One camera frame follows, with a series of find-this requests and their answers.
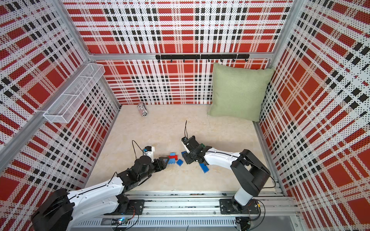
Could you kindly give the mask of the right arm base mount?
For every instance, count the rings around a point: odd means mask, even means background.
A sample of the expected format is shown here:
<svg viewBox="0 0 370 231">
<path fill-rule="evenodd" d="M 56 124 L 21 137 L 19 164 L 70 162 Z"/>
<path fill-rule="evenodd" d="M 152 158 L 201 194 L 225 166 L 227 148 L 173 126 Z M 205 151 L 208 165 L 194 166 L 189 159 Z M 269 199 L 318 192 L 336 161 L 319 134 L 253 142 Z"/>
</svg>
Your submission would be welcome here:
<svg viewBox="0 0 370 231">
<path fill-rule="evenodd" d="M 246 205 L 242 206 L 236 200 L 220 199 L 220 212 L 223 215 L 231 214 L 245 214 L 245 215 L 258 215 L 260 207 L 257 205 L 256 200 L 251 199 Z"/>
</svg>

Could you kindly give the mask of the light blue long lego brick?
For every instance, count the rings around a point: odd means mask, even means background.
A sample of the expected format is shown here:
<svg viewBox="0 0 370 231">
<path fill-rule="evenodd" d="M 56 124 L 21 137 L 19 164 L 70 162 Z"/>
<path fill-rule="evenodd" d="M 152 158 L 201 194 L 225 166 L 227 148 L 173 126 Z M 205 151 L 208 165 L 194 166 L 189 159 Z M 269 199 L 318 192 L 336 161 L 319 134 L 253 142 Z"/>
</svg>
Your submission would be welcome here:
<svg viewBox="0 0 370 231">
<path fill-rule="evenodd" d="M 169 158 L 168 164 L 175 164 L 178 160 L 178 156 L 176 155 L 176 153 L 170 153 L 168 158 Z"/>
</svg>

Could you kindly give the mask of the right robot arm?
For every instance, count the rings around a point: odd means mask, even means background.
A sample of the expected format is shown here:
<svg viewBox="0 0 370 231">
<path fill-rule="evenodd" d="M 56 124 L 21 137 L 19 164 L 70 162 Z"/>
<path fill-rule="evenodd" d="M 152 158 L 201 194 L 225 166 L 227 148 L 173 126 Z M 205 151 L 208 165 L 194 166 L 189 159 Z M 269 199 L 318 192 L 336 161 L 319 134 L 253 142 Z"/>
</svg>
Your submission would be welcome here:
<svg viewBox="0 0 370 231">
<path fill-rule="evenodd" d="M 257 197 L 271 176 L 268 168 L 250 150 L 244 149 L 240 153 L 220 151 L 198 143 L 195 136 L 183 137 L 181 142 L 186 150 L 184 159 L 187 164 L 215 165 L 234 173 L 241 187 L 233 196 L 233 203 L 240 207 Z"/>
</svg>

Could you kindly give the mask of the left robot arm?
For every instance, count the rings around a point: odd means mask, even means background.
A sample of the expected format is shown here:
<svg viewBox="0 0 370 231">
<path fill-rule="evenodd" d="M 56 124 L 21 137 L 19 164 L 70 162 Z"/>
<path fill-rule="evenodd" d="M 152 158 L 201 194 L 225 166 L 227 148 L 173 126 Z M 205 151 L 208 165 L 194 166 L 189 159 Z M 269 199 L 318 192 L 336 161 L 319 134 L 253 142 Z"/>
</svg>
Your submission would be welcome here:
<svg viewBox="0 0 370 231">
<path fill-rule="evenodd" d="M 168 162 L 168 157 L 141 156 L 131 168 L 114 173 L 108 181 L 75 191 L 58 189 L 31 216 L 32 227 L 36 231 L 69 231 L 85 220 L 113 213 L 128 204 L 126 192 L 166 169 Z"/>
</svg>

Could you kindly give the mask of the red lego brick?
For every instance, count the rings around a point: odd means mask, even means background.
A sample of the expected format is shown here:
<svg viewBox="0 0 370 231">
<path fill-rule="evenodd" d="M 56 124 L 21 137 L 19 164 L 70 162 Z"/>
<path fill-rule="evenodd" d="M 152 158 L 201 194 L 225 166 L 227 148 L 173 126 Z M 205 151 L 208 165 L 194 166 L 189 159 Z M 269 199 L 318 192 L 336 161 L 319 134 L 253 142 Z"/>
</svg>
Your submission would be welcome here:
<svg viewBox="0 0 370 231">
<path fill-rule="evenodd" d="M 168 156 L 168 158 L 169 158 L 169 163 L 176 162 L 178 160 L 177 155 Z"/>
</svg>

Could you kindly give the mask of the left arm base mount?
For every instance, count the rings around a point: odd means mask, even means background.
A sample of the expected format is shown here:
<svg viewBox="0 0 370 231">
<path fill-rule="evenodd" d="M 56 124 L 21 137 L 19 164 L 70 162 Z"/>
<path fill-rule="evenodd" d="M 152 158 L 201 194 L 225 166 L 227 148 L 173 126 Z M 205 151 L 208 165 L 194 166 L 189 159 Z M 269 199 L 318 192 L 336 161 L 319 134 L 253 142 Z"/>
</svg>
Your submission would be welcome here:
<svg viewBox="0 0 370 231">
<path fill-rule="evenodd" d="M 112 213 L 106 213 L 104 215 L 142 215 L 144 203 L 145 200 L 129 200 L 127 203 L 119 204 L 117 209 Z"/>
</svg>

